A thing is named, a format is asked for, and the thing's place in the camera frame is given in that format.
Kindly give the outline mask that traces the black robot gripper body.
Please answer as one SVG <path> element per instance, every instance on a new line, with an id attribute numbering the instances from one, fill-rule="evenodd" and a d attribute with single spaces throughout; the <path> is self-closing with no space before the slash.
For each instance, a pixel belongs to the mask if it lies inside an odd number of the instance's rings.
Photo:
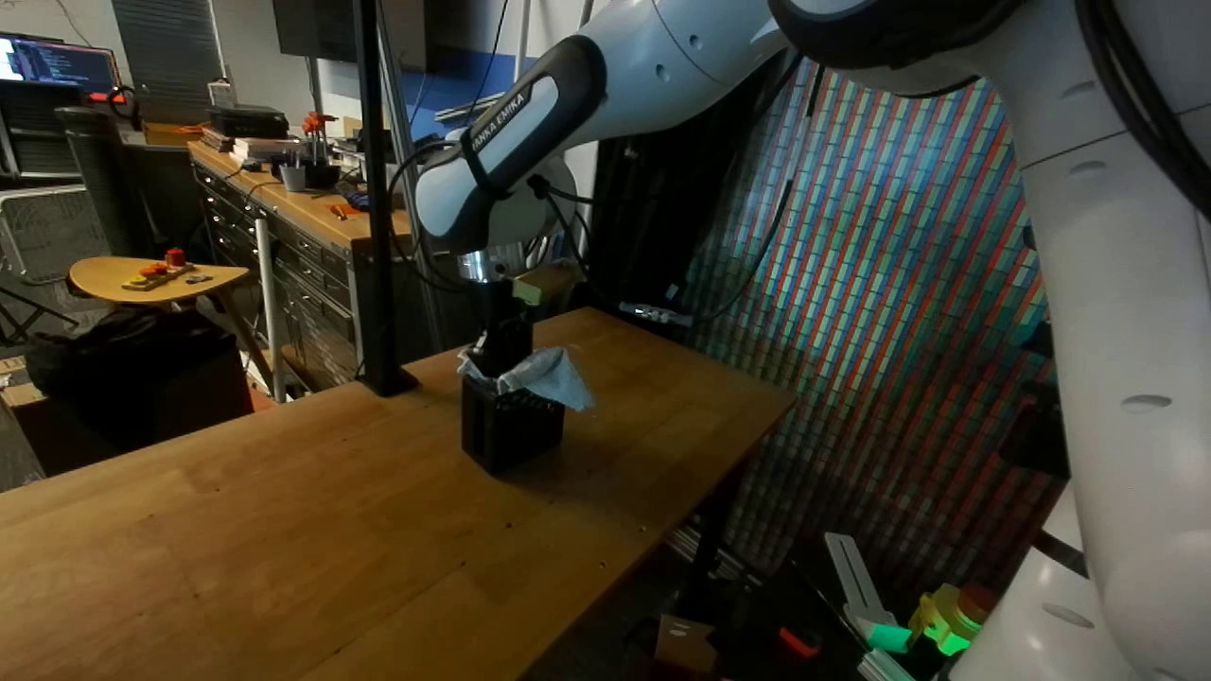
<path id="1" fill-rule="evenodd" d="M 528 305 L 513 294 L 512 285 L 486 286 L 483 332 L 469 345 L 469 359 L 481 373 L 507 373 L 533 350 Z"/>

